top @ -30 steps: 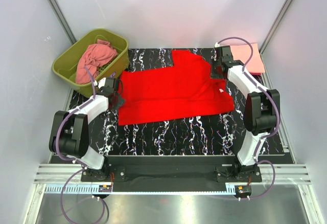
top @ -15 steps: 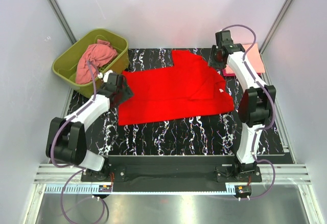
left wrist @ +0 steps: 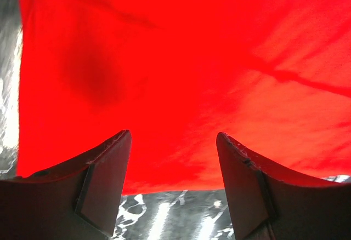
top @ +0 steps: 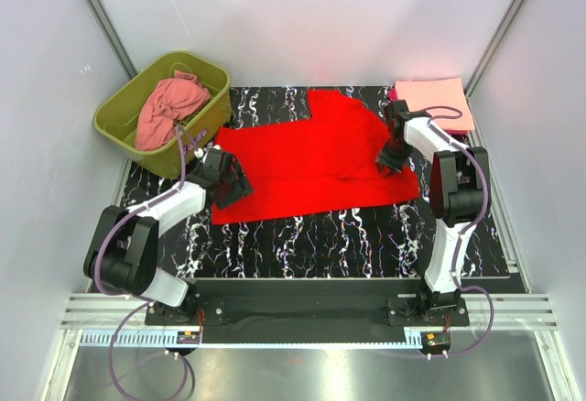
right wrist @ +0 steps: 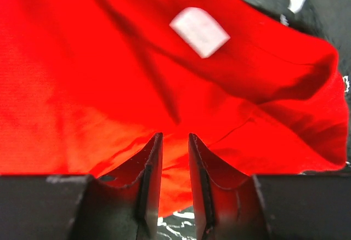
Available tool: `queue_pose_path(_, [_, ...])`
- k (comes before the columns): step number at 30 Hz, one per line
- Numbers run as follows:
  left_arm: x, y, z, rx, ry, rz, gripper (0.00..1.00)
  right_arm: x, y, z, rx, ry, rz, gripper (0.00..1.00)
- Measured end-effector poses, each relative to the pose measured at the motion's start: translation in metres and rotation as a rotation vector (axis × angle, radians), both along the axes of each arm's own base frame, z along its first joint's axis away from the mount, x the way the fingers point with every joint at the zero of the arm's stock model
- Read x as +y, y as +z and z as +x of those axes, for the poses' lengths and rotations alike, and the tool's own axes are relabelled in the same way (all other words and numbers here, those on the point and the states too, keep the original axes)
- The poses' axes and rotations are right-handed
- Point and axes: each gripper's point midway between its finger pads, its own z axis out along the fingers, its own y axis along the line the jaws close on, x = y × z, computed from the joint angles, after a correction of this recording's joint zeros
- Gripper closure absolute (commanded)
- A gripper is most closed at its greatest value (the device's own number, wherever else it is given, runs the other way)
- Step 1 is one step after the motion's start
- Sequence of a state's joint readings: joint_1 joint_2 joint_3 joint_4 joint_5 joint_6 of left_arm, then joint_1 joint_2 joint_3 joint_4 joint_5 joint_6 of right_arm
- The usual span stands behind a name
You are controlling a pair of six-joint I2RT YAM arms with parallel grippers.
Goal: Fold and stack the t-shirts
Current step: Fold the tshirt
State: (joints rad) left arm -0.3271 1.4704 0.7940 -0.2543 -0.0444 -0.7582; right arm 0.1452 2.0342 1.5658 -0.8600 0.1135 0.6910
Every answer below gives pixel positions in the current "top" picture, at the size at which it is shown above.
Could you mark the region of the red t shirt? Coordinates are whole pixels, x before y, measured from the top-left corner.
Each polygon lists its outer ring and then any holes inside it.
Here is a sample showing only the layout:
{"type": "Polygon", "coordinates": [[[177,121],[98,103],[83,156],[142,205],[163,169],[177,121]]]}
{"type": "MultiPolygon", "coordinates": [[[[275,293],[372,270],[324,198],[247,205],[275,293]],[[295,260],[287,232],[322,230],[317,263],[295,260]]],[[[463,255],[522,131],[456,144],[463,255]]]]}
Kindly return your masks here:
{"type": "Polygon", "coordinates": [[[359,100],[336,91],[308,92],[311,117],[240,129],[216,142],[237,156],[253,194],[212,209],[215,225],[377,207],[419,195],[411,168],[383,172],[375,159],[389,133],[359,100]]]}

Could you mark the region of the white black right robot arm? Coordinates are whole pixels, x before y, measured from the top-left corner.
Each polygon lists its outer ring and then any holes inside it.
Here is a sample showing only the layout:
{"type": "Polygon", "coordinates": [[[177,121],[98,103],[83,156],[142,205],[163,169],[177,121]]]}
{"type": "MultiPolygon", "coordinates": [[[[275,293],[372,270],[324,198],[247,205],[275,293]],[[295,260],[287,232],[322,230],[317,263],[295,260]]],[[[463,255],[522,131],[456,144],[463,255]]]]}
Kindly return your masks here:
{"type": "Polygon", "coordinates": [[[405,100],[385,107],[390,138],[376,158],[385,174],[397,174],[417,150],[431,163],[429,207],[436,219],[431,257],[416,296],[402,309],[392,308],[405,318],[423,323],[443,323],[454,314],[464,314],[461,272],[468,243],[491,202],[488,154],[481,146],[470,147],[443,131],[438,120],[455,120],[459,109],[449,115],[431,115],[434,106],[411,112],[405,100]]]}

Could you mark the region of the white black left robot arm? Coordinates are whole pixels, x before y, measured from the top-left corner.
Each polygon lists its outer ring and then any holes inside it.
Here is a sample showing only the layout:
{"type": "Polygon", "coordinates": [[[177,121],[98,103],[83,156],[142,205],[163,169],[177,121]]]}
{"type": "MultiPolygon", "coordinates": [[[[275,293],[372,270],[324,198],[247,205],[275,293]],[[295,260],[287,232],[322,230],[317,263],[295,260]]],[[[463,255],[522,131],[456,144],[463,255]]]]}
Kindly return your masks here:
{"type": "Polygon", "coordinates": [[[236,155],[218,146],[204,151],[192,171],[152,200],[102,211],[83,274],[105,295],[153,302],[155,313],[188,320],[200,313],[196,287],[157,265],[159,239],[204,209],[224,209],[253,193],[236,155]]]}

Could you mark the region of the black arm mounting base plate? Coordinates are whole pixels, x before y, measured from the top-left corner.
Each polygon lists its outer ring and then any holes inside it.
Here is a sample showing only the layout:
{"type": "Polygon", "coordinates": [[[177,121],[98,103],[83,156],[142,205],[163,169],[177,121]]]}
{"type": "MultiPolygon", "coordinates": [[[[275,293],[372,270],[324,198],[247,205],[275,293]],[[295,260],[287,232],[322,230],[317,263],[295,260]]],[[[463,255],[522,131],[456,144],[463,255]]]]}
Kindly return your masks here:
{"type": "Polygon", "coordinates": [[[403,330],[467,327],[462,297],[427,298],[418,279],[200,279],[183,309],[156,304],[146,324],[201,325],[203,341],[299,347],[390,343],[403,330]]]}

